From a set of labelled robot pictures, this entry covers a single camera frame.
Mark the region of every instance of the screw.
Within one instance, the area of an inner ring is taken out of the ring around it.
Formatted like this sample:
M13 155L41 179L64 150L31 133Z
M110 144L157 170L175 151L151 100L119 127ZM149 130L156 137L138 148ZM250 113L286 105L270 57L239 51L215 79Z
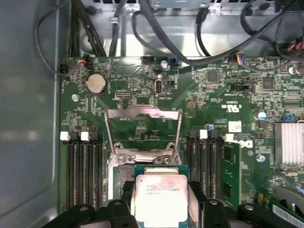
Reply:
M132 16L134 14L134 10L133 9L129 9L128 10L128 14L129 14L129 16Z
M79 100L79 95L78 94L73 94L72 95L72 101L76 102Z
M87 207L83 207L83 208L80 209L80 211L85 211L85 210L88 210L88 208Z
M167 68L168 67L168 62L166 60L163 60L161 62L161 68Z
M165 158L163 160L163 163L165 163L165 164L170 164L170 162L171 162L171 158Z
M124 156L124 155L120 155L120 156L118 157L118 162L119 162L120 164L125 163L125 156Z
M214 16L215 13L216 13L216 10L215 10L215 9L211 9L211 10L210 10L210 15L211 15L211 16Z
M217 205L218 202L216 200L210 200L209 203L211 203L212 205Z
M250 205L245 205L245 209L246 210L254 210L254 208L252 206L250 206Z
M206 7L206 6L208 6L208 3L206 3L206 2L203 2L203 3L201 3L201 5L200 5L201 7Z
M258 162L264 162L266 160L266 157L264 155L258 155L256 160Z

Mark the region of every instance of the surface-mount component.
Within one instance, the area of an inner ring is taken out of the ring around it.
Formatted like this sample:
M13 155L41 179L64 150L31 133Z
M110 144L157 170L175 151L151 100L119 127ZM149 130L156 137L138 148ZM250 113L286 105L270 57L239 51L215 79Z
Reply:
M219 72L217 70L211 70L207 72L207 82L219 82Z
M274 89L274 79L271 77L263 78L263 89Z
M283 165L304 164L304 124L275 124L275 161Z
M103 75L90 75L85 82L87 89L94 95L100 95L107 89L107 80Z

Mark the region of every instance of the aluminum heatsink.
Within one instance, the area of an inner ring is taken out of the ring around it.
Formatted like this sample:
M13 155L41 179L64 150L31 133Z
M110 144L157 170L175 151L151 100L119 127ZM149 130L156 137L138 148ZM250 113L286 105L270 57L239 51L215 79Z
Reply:
M304 123L275 124L275 162L304 164Z

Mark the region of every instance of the cable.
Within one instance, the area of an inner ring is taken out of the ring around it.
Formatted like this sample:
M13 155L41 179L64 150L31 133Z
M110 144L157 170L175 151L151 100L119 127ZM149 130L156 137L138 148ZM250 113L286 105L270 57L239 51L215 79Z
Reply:
M106 53L105 53L104 46L102 45L102 43L100 41L100 38L99 38L99 35L98 35L94 25L92 24L92 22L91 22L91 20L88 16L88 13L86 11L85 6L83 5L81 0L74 0L74 1L76 3L76 6L77 6L77 12L79 14L80 19L82 20L82 23L83 23L85 29L87 27L87 29L92 33L92 37L94 38L94 40L96 42L96 46L98 48L98 51L100 52L101 56L105 57Z
M304 45L304 18L302 16L301 13L298 14L299 17L301 18L301 23L302 23L302 31L303 31L303 36L302 36L302 42L301 42L301 46ZM279 24L277 25L277 29L276 29L276 32L275 32L275 37L276 37L276 41L278 41L278 38L279 38L279 34L280 34L280 31L282 29L282 25L283 25L283 21L284 19L286 18L287 14L280 20ZM273 72L273 71L276 71L276 70L279 70L279 69L282 69L284 68L285 66L289 65L292 61L295 61L297 60L297 56L299 56L299 54L302 52L303 50L300 48L296 51L296 53L294 54L293 57L289 57L289 60L284 63L284 64L281 64L279 66L276 66L274 68L270 68L270 69L258 69L256 67L250 67L250 66L247 66L245 64L242 64L241 66L246 69L246 70L251 70L251 71L254 71L256 73L267 73L267 72Z
M196 16L196 21L195 21L195 23L197 24L196 35L198 38L199 47L205 56L211 56L211 54L207 51L207 49L201 39L201 26L202 26L202 23L206 20L208 12L209 12L209 8L201 8L199 10L199 13Z
M236 47L223 52L219 55L205 58L205 59L187 59L176 47L175 45L169 40L168 36L164 33L164 31L161 29L159 23L155 19L153 12L150 9L148 0L141 0L139 1L139 4L141 6L141 10L145 17L147 18L150 26L152 27L154 33L160 39L160 41L174 54L176 55L180 61L191 65L191 66L202 66L209 63L213 63L219 59L222 59L224 57L230 56L234 53L239 52L240 50L243 50L248 45L250 45L253 41L255 41L260 35L265 33L268 29L270 29L273 25L275 25L280 19L283 18L285 15L285 12L282 12L278 14L276 17L274 17L271 21L269 21L266 25L264 25L257 33L255 33L253 36L251 36L249 39L244 41L243 43L237 45Z
M79 20L81 21L81 23L82 23L82 25L83 25L83 27L85 29L85 33L87 35L87 39L88 39L88 41L89 41L89 43L90 43L90 45L92 47L92 51L93 51L94 55L96 57L101 57L102 54L101 54L100 50L97 47L97 44L95 42L95 39L94 39L94 37L92 35L92 32L91 32L90 28L86 25L86 23L85 23L86 21L85 21L83 15L80 14L79 12L78 12L78 14L79 14Z
M68 56L79 57L79 22L74 1L71 1L71 18L68 44Z
M303 15L301 13L298 13L298 17L302 23L302 26L304 26L304 18L303 18ZM280 38L280 35L281 35L281 30L282 30L282 26L283 26L283 22L284 22L284 18L279 22L279 25L278 25L278 30L277 32L275 33L275 40L278 41L279 38ZM302 61L304 60L304 57L297 57L298 55L295 55L295 56L288 56L288 55L285 55L281 50L280 50L280 47L279 47L279 44L278 42L275 43L275 48L276 48L276 51L278 52L279 56L282 57L282 58L285 58L285 59L288 59L288 60L292 60L292 61Z
M154 10L153 13L157 13L161 11L161 9L156 9ZM168 53L165 53L163 51L160 51L159 49L151 46L150 44L146 43L138 34L137 30L136 30L136 27L137 27L137 23L136 23L136 17L138 15L141 15L142 12L141 11L136 11L133 15L132 15L132 30L133 30L133 34L135 36L135 38L141 43L141 45L143 45L145 48L147 49L150 49L152 50L153 52L155 52L158 56L164 56L164 57L169 57L169 58L172 58L173 55L172 54L168 54Z
M123 12L123 9L124 9L124 6L126 5L126 3L127 3L127 0L121 0L119 2L118 7L116 9L116 12L114 14L115 18L119 19L120 15ZM111 42L110 50L109 50L109 56L110 57L116 56L118 35L119 35L119 25L118 24L113 24L112 42Z
M242 9L242 12L241 12L241 17L240 17L240 20L241 20L241 26L243 28L243 30L250 36L254 35L257 31L254 30L249 24L248 22L246 21L246 18L245 18L245 15L246 15L246 10L251 6L252 3L256 2L257 0L251 0L249 1L245 7ZM262 40L262 41L265 41L267 42L272 48L274 51L276 51L276 45L275 45L275 41L273 39L271 39L270 37L266 36L266 35L261 35L260 37L258 37L257 39L259 40Z
M41 18L38 19L38 21L35 24L35 29L34 29L34 39L35 39L35 44L36 44L36 48L37 51L39 53L39 56L42 60L42 62L46 65L46 67L48 68L49 71L51 71L52 73L58 75L59 77L70 77L79 67L80 65L75 65L67 74L62 74L56 70L54 70L52 68L52 66L48 63L47 59L45 58L42 48L41 48L41 44L40 44L40 40L39 40L39 27L41 25L41 23L43 22L43 20L45 18L47 18L49 15L51 15L52 13L54 13L55 11L59 10L60 8L64 7L70 0L64 0L61 3L59 3L58 5L56 5L55 7L53 7L49 12L47 12L46 14L44 14Z

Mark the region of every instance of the gray cable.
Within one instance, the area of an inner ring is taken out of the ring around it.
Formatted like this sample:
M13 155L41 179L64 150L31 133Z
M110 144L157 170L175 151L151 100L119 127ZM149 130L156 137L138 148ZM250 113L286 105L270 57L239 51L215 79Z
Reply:
M274 17L271 21L269 21L266 25L264 25L257 33L255 33L253 36L251 36L249 39L244 41L243 43L237 45L236 47L232 48L231 50L228 50L226 52L223 52L219 55L208 57L204 59L187 59L176 47L175 45L170 41L168 36L165 34L165 32L160 27L159 23L155 19L153 12L151 11L149 0L141 0L139 1L139 4L141 6L141 11L147 18L150 26L152 27L155 35L160 39L160 41L173 53L175 54L180 61L191 65L191 66L203 66L207 65L209 63L213 63L217 60L220 60L222 58L225 58L227 56L230 56L234 53L239 52L240 50L243 50L247 46L249 46L253 41L255 41L260 35L264 34L267 30L269 30L273 25L275 25L280 19L283 18L285 15L285 12L282 12L278 14L276 17Z
M43 54L41 44L40 44L40 40L39 40L39 27L40 27L41 23L43 22L43 20L45 18L47 18L49 15L51 15L55 11L64 7L66 4L68 4L69 1L70 0L62 1L61 3L59 3L58 5L53 7L49 12L44 14L41 18L39 18L38 21L35 24L35 30L34 30L34 39L35 39L36 48L37 48L38 54L39 54L42 62L46 65L46 67L48 68L49 71L58 75L59 77L70 77L80 66L75 65L67 74L62 74L62 73L56 71L55 69L53 69L53 67L48 63L47 59L45 58L45 56Z
M161 11L161 9L156 9L154 10L154 13L157 13ZM143 45L145 48L152 50L153 52L155 52L158 56L164 56L164 57L169 57L172 58L173 55L172 54L168 54L166 52L160 51L159 49L151 46L150 44L146 43L138 34L136 27L137 27L137 23L136 23L136 17L138 15L141 15L142 12L141 11L136 11L133 15L132 15L132 30L133 30L133 34L135 36L135 38L141 43L141 45Z
M115 18L119 18L120 17L120 15L122 14L124 6L126 5L126 3L127 3L127 0L121 0L120 1L120 3L118 4L118 7L116 9L116 12L114 14ZM110 50L109 50L109 56L110 57L116 56L118 36L119 36L119 25L118 24L113 24L112 42L111 42Z

